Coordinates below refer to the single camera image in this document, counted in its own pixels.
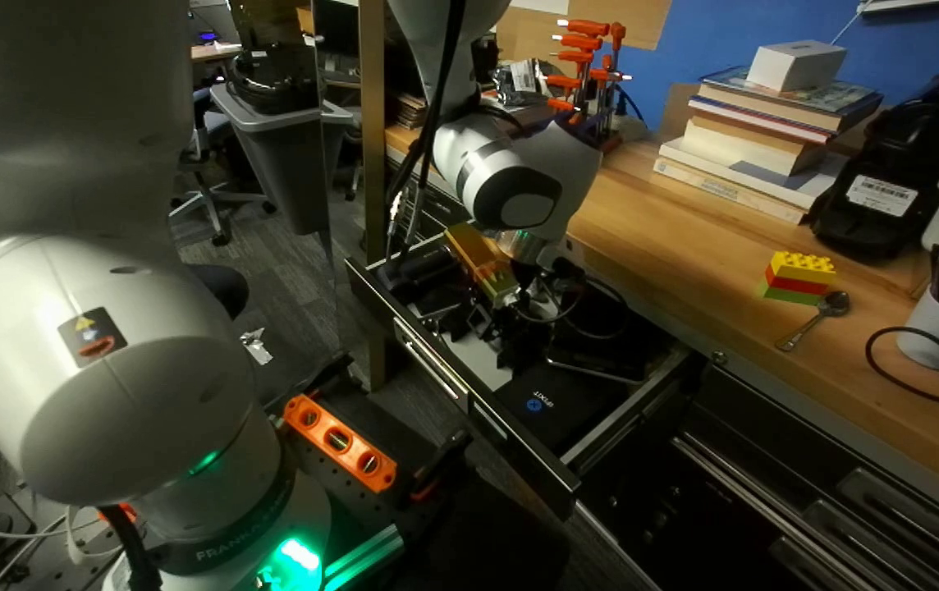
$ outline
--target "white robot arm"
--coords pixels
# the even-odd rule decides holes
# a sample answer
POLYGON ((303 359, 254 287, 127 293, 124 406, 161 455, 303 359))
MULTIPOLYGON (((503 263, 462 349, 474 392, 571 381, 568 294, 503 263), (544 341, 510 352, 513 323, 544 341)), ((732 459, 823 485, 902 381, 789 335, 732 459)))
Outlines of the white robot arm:
MULTIPOLYGON (((427 100, 435 100, 444 37, 436 27, 457 0, 391 0, 412 43, 427 100)), ((475 101, 470 43, 487 37, 510 0, 470 0, 444 86, 440 124, 435 137, 436 172, 457 192, 480 229, 516 229, 505 244, 513 259, 547 269, 562 253, 565 225, 597 176, 608 129, 571 124, 551 114, 543 131, 522 134, 510 119, 467 112, 475 101)))
POLYGON ((124 502, 165 589, 254 589, 321 549, 229 320, 181 267, 185 3, 0 0, 0 453, 44 497, 124 502))

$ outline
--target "label sticker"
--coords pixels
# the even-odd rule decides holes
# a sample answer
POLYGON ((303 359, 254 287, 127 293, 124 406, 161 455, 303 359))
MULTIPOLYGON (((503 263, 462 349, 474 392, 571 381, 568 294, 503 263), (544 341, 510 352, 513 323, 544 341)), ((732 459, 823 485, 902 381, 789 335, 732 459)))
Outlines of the label sticker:
POLYGON ((270 362, 274 362, 274 352, 265 349, 262 335, 265 335, 265 328, 256 328, 256 331, 244 331, 244 335, 241 335, 244 349, 249 352, 249 359, 254 359, 256 363, 270 363, 270 362))
POLYGON ((70 344, 79 367, 127 344, 116 328, 109 310, 89 310, 70 320, 66 326, 60 326, 60 335, 70 344))
POLYGON ((902 218, 916 205, 918 192, 857 175, 846 186, 846 200, 888 218, 902 218))

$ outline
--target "wooden table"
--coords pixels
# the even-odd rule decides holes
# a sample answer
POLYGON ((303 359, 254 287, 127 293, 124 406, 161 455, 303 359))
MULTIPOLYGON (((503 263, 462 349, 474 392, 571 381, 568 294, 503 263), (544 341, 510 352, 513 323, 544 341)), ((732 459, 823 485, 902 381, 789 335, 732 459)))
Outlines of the wooden table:
MULTIPOLYGON (((412 137, 412 129, 388 129, 391 155, 403 155, 412 137)), ((829 432, 867 442, 871 455, 896 464, 888 465, 939 499, 939 403, 881 379, 863 359, 874 331, 910 314, 928 280, 927 253, 912 245, 888 267, 853 263, 823 250, 808 225, 650 175, 654 151, 623 144, 603 161, 568 224, 571 259, 694 349, 748 379, 766 375, 780 402, 832 418, 822 425, 829 432), (762 298, 774 250, 834 255, 836 287, 853 298, 852 314, 822 323, 791 355, 778 344, 813 310, 762 298)), ((892 341, 876 341, 876 362, 939 394, 939 370, 912 363, 892 341)))

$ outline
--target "lego brick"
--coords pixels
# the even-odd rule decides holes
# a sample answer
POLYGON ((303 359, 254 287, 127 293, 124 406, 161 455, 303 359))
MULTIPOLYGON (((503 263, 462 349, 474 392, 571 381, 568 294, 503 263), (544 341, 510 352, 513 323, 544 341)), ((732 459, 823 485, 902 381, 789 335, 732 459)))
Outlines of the lego brick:
POLYGON ((791 253, 791 250, 774 250, 767 259, 767 273, 798 283, 834 283, 836 276, 832 255, 791 253))
POLYGON ((767 289, 786 289, 786 293, 808 293, 808 294, 829 294, 832 293, 832 283, 786 280, 786 276, 772 276, 772 269, 766 269, 766 283, 767 283, 767 289))
POLYGON ((817 304, 823 294, 812 294, 812 293, 789 293, 789 289, 766 289, 766 298, 778 298, 778 303, 801 303, 801 304, 817 304))

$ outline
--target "book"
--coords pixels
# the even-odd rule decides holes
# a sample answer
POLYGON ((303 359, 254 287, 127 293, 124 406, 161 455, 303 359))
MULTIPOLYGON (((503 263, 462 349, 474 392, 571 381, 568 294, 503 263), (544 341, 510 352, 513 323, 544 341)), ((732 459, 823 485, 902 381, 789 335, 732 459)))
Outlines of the book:
POLYGON ((661 158, 709 172, 713 176, 726 176, 732 185, 752 186, 752 192, 767 195, 774 200, 789 200, 801 210, 808 210, 836 179, 836 172, 844 166, 844 158, 829 155, 817 166, 812 166, 805 175, 780 176, 780 175, 767 175, 767 172, 752 166, 752 165, 713 161, 713 158, 694 151, 682 137, 662 141, 661 158))
POLYGON ((752 129, 766 129, 766 131, 801 137, 801 141, 813 141, 813 144, 829 144, 834 137, 834 131, 823 131, 823 129, 808 129, 808 124, 767 119, 767 114, 757 114, 757 112, 743 112, 743 109, 722 105, 722 101, 709 101, 702 94, 691 94, 687 105, 694 112, 705 112, 705 114, 717 114, 717 119, 743 120, 743 124, 752 124, 752 129))
POLYGON ((823 131, 844 131, 874 114, 884 101, 881 92, 852 81, 832 81, 801 92, 772 92, 766 86, 748 81, 744 72, 748 70, 726 70, 705 74, 695 94, 823 131))
POLYGON ((772 195, 752 192, 744 185, 737 185, 729 176, 717 176, 717 175, 709 175, 702 166, 694 166, 694 165, 682 165, 682 161, 673 161, 673 158, 662 158, 662 155, 658 155, 654 172, 661 176, 671 176, 671 179, 691 185, 691 186, 695 186, 702 195, 713 195, 713 196, 752 208, 752 210, 767 215, 767 218, 774 218, 780 224, 791 224, 791 225, 798 225, 801 218, 808 215, 798 205, 774 200, 772 195))
POLYGON ((705 158, 726 165, 744 161, 786 176, 801 175, 823 158, 822 144, 713 114, 694 114, 682 137, 705 158))

